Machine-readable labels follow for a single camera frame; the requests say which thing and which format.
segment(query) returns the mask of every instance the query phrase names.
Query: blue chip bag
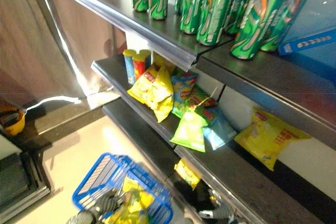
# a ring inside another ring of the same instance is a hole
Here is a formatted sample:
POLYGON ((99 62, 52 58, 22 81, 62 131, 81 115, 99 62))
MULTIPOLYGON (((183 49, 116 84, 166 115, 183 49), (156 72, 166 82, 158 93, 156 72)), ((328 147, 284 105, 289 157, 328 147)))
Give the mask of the blue chip bag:
POLYGON ((226 121, 219 107, 207 108, 207 111, 213 113, 215 118, 209 126, 203 128, 203 135, 210 142, 212 149, 216 150, 231 141, 237 132, 226 121))
POLYGON ((179 106, 187 99, 194 88, 198 74, 192 72, 183 72, 180 70, 172 76, 172 85, 174 89, 174 106, 172 113, 182 117, 179 106))

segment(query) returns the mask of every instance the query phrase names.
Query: floor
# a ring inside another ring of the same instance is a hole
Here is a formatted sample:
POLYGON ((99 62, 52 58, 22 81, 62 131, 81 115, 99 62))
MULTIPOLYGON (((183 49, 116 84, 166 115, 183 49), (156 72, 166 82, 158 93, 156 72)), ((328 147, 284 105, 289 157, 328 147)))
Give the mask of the floor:
MULTIPOLYGON (((71 195, 90 167, 104 152, 129 155, 136 162, 147 164, 131 140, 108 117, 103 117, 60 139, 44 152, 44 167, 52 183, 52 193, 46 199, 14 217, 7 224, 60 224, 78 212, 71 195)), ((191 223, 173 204, 171 223, 191 223)))

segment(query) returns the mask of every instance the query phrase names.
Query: blue shopping basket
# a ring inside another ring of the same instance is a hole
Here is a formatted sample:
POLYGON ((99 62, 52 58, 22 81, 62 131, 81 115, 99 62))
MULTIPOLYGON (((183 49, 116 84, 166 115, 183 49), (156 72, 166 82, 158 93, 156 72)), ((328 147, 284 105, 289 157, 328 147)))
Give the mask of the blue shopping basket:
POLYGON ((110 189, 122 188, 126 176, 154 196, 147 209, 150 222, 169 223, 173 217, 170 191, 128 156, 102 154, 73 193, 72 201, 79 209, 88 209, 110 189))

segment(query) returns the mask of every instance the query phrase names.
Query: shelf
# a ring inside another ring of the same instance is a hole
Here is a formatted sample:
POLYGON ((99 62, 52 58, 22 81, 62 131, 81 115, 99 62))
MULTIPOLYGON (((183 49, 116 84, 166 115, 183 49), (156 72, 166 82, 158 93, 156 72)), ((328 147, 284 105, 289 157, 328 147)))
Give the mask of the shelf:
POLYGON ((121 98, 139 114, 139 117, 144 119, 167 141, 168 144, 173 146, 169 140, 173 137, 174 132, 177 129, 179 118, 170 114, 161 123, 158 123, 151 109, 127 94, 127 90, 132 86, 129 85, 127 81, 123 55, 94 61, 91 67, 120 92, 121 98))
POLYGON ((197 68, 336 150, 336 69, 301 55, 233 57, 232 42, 201 56, 197 68))
MULTIPOLYGON (((148 13, 134 11, 131 0, 75 1, 122 30, 137 32, 154 51, 185 71, 201 54, 212 49, 197 43, 194 35, 179 30, 180 16, 174 14, 172 5, 168 7, 167 19, 151 20, 148 13)), ((230 40, 231 37, 223 36, 219 45, 230 40)))

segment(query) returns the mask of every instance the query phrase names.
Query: yellow lid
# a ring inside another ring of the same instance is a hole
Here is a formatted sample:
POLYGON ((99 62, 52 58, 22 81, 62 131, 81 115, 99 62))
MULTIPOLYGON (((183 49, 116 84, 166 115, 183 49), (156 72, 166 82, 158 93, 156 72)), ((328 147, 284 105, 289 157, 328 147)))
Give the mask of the yellow lid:
POLYGON ((124 56, 133 56, 133 55, 136 55, 137 53, 136 53, 136 51, 133 50, 133 49, 125 49, 125 50, 122 52, 122 54, 123 54, 124 56))
POLYGON ((149 56, 149 55, 152 54, 152 51, 151 51, 151 50, 147 50, 147 49, 141 49, 141 50, 139 51, 139 54, 141 54, 141 55, 146 55, 146 57, 147 57, 147 56, 149 56))
POLYGON ((146 60, 147 55, 145 54, 135 54, 132 56, 133 60, 135 61, 145 61, 146 60))

